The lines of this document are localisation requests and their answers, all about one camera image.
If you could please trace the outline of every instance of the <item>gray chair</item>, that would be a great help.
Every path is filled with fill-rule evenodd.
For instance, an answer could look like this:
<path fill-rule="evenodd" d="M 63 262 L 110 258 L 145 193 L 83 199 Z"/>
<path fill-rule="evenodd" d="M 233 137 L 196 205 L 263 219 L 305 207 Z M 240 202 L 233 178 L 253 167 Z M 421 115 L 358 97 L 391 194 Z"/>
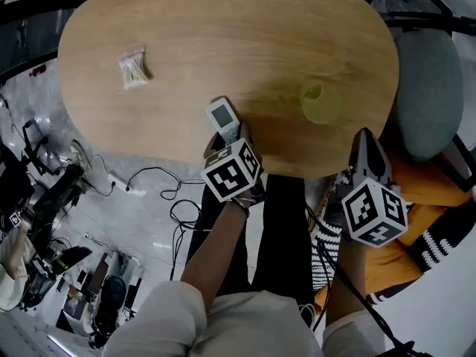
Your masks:
<path fill-rule="evenodd" d="M 476 163 L 457 130 L 463 115 L 463 72 L 450 35 L 476 35 L 476 21 L 432 13 L 390 13 L 404 19 L 387 20 L 391 28 L 406 30 L 396 38 L 400 79 L 390 119 L 402 133 L 415 161 L 431 160 L 462 190 L 476 185 Z M 456 146 L 473 176 L 463 177 L 441 155 Z"/>

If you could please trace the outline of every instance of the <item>white cloth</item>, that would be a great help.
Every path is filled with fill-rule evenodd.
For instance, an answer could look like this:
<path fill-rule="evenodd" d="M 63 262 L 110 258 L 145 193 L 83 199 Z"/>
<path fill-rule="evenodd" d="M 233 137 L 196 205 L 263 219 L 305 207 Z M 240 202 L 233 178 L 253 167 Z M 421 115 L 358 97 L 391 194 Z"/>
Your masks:
<path fill-rule="evenodd" d="M 23 250 L 22 261 L 18 267 L 16 279 L 12 279 L 5 270 L 5 266 L 10 260 L 18 232 L 18 228 L 12 229 L 0 245 L 0 312 L 10 311 L 19 304 L 28 280 L 25 263 L 29 263 L 36 254 L 33 244 L 26 238 L 25 249 Z"/>
<path fill-rule="evenodd" d="M 137 316 L 109 339 L 103 357 L 321 357 L 294 299 L 270 292 L 218 297 L 208 316 L 202 295 L 182 282 L 158 285 Z M 371 357 L 385 350 L 383 332 L 367 312 L 324 333 L 326 357 Z"/>

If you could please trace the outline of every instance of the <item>person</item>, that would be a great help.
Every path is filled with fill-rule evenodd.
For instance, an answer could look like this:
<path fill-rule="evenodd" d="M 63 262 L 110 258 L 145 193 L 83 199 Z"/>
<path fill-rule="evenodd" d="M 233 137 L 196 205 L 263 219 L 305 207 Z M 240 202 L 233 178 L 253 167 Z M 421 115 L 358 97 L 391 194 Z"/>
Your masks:
<path fill-rule="evenodd" d="M 156 286 L 135 318 L 112 334 L 103 357 L 314 357 L 323 351 L 364 357 L 384 351 L 383 332 L 338 277 L 330 289 L 323 350 L 310 329 L 312 248 L 303 179 L 268 176 L 257 268 L 248 282 L 249 198 L 246 192 L 239 205 L 218 202 L 205 187 L 180 281 Z M 338 256 L 361 294 L 364 253 L 364 245 L 343 241 Z"/>
<path fill-rule="evenodd" d="M 36 254 L 45 253 L 59 211 L 85 192 L 80 179 L 91 169 L 91 164 L 83 147 L 75 140 L 71 142 L 71 153 L 73 164 L 65 168 L 58 182 L 33 206 L 33 222 L 23 219 L 0 245 L 0 312 L 19 305 L 28 281 L 27 264 Z"/>

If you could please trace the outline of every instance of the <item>black pants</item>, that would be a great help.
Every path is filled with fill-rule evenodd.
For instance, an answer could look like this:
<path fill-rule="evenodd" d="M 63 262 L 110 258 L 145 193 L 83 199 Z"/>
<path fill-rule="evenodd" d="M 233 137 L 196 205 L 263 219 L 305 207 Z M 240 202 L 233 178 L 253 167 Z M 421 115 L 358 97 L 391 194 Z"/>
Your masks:
<path fill-rule="evenodd" d="M 217 296 L 266 290 L 294 298 L 298 305 L 313 304 L 311 237 L 304 214 L 304 181 L 269 175 L 266 196 L 263 236 L 253 283 L 248 282 L 245 225 Z M 205 187 L 202 220 L 193 232 L 187 263 L 210 233 L 224 206 L 225 203 L 219 202 Z M 302 316 L 310 325 L 310 311 L 304 310 Z"/>
<path fill-rule="evenodd" d="M 33 206 L 35 217 L 30 240 L 38 254 L 42 255 L 48 246 L 53 221 L 59 211 L 81 194 L 81 187 L 77 182 L 83 173 L 82 167 L 68 165 L 58 182 Z"/>

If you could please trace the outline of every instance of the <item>small screen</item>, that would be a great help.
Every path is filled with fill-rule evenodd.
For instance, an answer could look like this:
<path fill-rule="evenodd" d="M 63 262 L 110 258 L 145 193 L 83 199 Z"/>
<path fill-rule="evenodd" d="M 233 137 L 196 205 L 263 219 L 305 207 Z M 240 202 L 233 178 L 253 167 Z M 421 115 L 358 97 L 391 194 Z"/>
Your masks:
<path fill-rule="evenodd" d="M 220 106 L 218 109 L 214 109 L 211 113 L 218 122 L 218 125 L 222 128 L 233 121 L 233 118 L 225 106 Z"/>

